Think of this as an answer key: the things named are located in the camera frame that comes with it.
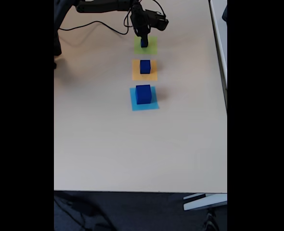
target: wire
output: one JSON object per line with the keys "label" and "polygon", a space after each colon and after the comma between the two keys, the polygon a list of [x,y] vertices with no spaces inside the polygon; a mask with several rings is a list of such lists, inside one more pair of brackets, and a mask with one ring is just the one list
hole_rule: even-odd
{"label": "wire", "polygon": [[153,0],[153,1],[157,3],[157,5],[158,5],[158,6],[160,7],[160,9],[162,10],[163,15],[166,16],[166,14],[165,14],[165,12],[163,11],[161,5],[160,5],[156,0]]}
{"label": "wire", "polygon": [[79,226],[81,226],[81,227],[84,228],[85,230],[89,230],[89,229],[85,228],[84,225],[82,225],[79,221],[77,221],[69,212],[67,212],[64,208],[62,208],[62,207],[59,205],[59,203],[57,203],[57,201],[55,200],[55,198],[54,198],[54,202],[56,203],[56,205],[57,205],[63,212],[65,212],[67,215],[69,215],[70,218],[71,218],[75,223],[77,223]]}
{"label": "wire", "polygon": [[91,23],[88,23],[88,24],[85,24],[85,25],[82,25],[82,26],[77,26],[77,27],[74,27],[74,28],[70,28],[70,29],[63,29],[63,28],[59,28],[59,29],[60,29],[60,30],[63,30],[63,31],[70,31],[70,30],[74,30],[74,29],[81,28],[81,27],[89,26],[89,25],[91,25],[91,24],[93,24],[93,23],[101,23],[101,24],[103,24],[104,26],[106,26],[107,28],[109,28],[110,30],[113,30],[114,32],[116,32],[116,33],[118,33],[118,34],[120,34],[120,35],[126,35],[126,34],[128,34],[128,32],[129,32],[129,27],[133,27],[133,26],[129,26],[129,13],[130,13],[130,12],[131,12],[131,8],[128,10],[128,12],[127,12],[127,14],[126,14],[126,16],[125,16],[125,18],[124,18],[124,23],[123,23],[123,25],[124,25],[124,27],[127,27],[127,31],[126,31],[125,33],[119,32],[119,31],[113,29],[112,27],[108,26],[106,23],[103,23],[103,22],[101,22],[101,21],[94,21],[94,22],[91,22]]}
{"label": "wire", "polygon": [[94,21],[94,22],[91,22],[91,23],[88,23],[88,24],[85,24],[85,25],[82,25],[82,26],[77,26],[77,27],[74,27],[74,28],[70,28],[70,29],[62,29],[62,28],[59,28],[59,29],[60,30],[64,30],[64,31],[70,31],[70,30],[74,30],[74,29],[78,29],[78,28],[81,28],[81,27],[85,27],[85,26],[91,25],[93,23],[101,23],[104,26],[106,26],[107,28],[109,28],[110,30],[113,30],[114,32],[117,32],[120,35],[126,35],[128,33],[128,31],[129,31],[129,28],[127,28],[127,31],[125,33],[119,32],[119,31],[113,29],[112,27],[108,26],[106,23],[103,23],[101,21]]}

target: blue block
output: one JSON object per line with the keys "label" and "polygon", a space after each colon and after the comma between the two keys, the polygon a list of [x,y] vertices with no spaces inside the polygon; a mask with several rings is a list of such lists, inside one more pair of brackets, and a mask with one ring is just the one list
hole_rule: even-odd
{"label": "blue block", "polygon": [[146,42],[144,42],[143,39],[141,39],[141,47],[147,47],[148,44],[146,44]]}
{"label": "blue block", "polygon": [[137,99],[137,104],[151,103],[152,101],[151,85],[137,85],[136,99]]}
{"label": "blue block", "polygon": [[150,60],[140,60],[140,74],[151,73],[151,61]]}
{"label": "blue block", "polygon": [[136,88],[130,88],[131,107],[133,111],[159,109],[155,87],[151,87],[151,91],[152,91],[151,103],[137,104]]}

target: white table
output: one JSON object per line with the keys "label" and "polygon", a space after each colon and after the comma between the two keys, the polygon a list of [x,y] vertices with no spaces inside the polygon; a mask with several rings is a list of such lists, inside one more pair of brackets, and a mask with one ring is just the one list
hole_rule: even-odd
{"label": "white table", "polygon": [[[170,21],[157,55],[134,54],[134,32],[103,25],[59,31],[54,71],[54,189],[227,192],[227,112],[207,0],[160,0]],[[158,10],[150,0],[144,9]],[[79,14],[123,27],[124,12]],[[132,59],[156,59],[158,81],[131,80]],[[132,111],[129,88],[156,87],[159,109]]]}

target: colored paper square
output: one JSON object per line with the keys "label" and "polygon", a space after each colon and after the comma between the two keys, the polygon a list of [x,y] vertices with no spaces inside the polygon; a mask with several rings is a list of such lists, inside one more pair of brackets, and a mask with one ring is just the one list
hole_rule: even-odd
{"label": "colored paper square", "polygon": [[156,97],[156,89],[155,87],[151,87],[152,92],[152,101],[151,103],[146,104],[137,104],[136,99],[136,88],[130,88],[130,97],[131,97],[131,107],[133,111],[140,110],[150,110],[150,109],[159,109],[159,105]]}
{"label": "colored paper square", "polygon": [[148,46],[141,47],[141,37],[134,37],[134,53],[135,54],[157,54],[157,37],[148,36]]}
{"label": "colored paper square", "polygon": [[157,81],[157,61],[151,60],[151,73],[140,74],[140,60],[132,60],[132,80]]}

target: robotic arm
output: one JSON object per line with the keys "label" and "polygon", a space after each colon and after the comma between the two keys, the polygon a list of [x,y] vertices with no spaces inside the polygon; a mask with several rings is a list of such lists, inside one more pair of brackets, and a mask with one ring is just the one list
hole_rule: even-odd
{"label": "robotic arm", "polygon": [[75,6],[79,13],[127,12],[130,10],[132,27],[135,34],[141,37],[143,47],[148,46],[147,35],[151,32],[152,27],[163,31],[169,23],[165,14],[162,15],[149,10],[144,11],[138,0],[54,0],[54,55],[62,53],[57,30],[71,6]]}

